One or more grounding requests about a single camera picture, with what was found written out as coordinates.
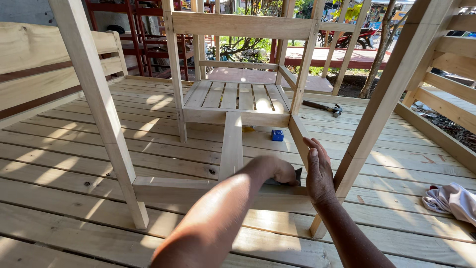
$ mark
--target white cloth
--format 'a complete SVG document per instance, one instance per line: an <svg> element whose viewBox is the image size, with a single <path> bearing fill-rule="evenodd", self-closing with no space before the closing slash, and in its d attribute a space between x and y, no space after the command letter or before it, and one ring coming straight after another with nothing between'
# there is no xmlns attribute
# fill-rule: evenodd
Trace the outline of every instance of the white cloth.
<svg viewBox="0 0 476 268"><path fill-rule="evenodd" d="M454 182L445 186L434 186L422 197L429 210L453 214L456 219L476 226L476 195Z"/></svg>

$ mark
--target human hand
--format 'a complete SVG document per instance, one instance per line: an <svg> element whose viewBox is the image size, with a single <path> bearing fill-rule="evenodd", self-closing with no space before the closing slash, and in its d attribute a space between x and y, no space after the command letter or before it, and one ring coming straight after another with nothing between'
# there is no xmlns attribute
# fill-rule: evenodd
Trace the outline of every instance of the human hand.
<svg viewBox="0 0 476 268"><path fill-rule="evenodd" d="M304 143L309 147L307 161L309 170L307 172L306 188L311 197L314 207L337 201L334 191L333 174L330 167L330 158L321 143L315 139L303 138Z"/></svg>
<svg viewBox="0 0 476 268"><path fill-rule="evenodd" d="M256 157L241 172L252 172L254 177L261 178L262 182L274 178L277 182L289 183L290 186L299 185L294 167L290 163L271 155Z"/></svg>

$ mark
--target dirt ground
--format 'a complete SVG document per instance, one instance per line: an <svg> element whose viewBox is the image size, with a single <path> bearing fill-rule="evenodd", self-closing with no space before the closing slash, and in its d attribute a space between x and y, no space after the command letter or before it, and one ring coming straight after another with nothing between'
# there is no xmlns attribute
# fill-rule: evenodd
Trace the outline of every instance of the dirt ground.
<svg viewBox="0 0 476 268"><path fill-rule="evenodd" d="M334 86L336 83L337 75L327 76L327 80ZM364 87L365 81L367 80L366 75L345 75L342 81L342 85L340 86L339 96L344 97L351 97L351 98L358 98L358 94L360 90ZM370 97L372 96L372 92L375 89L375 86L378 83L379 78L376 77L374 83L370 87Z"/></svg>
<svg viewBox="0 0 476 268"><path fill-rule="evenodd" d="M476 135L472 132L440 114L435 118L427 117L426 119L476 153Z"/></svg>

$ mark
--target hammer head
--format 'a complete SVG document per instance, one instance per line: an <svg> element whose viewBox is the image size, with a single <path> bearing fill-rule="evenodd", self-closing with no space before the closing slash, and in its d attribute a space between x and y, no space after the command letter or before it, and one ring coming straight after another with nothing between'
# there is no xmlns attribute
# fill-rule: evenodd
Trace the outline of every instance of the hammer head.
<svg viewBox="0 0 476 268"><path fill-rule="evenodd" d="M334 113L334 117L338 117L342 114L342 108L339 106L339 104L336 104L336 106L332 108L332 112Z"/></svg>

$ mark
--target concrete wall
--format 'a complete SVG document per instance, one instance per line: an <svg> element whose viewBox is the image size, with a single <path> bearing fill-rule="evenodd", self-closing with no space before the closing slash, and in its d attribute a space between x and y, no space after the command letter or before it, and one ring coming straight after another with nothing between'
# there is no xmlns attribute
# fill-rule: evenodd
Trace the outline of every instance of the concrete wall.
<svg viewBox="0 0 476 268"><path fill-rule="evenodd" d="M0 21L57 26L48 0L6 0L0 2ZM84 0L82 2L84 10L86 10ZM130 30L126 14L96 11L95 17L99 31L106 31L107 26L112 24L119 25L126 31Z"/></svg>

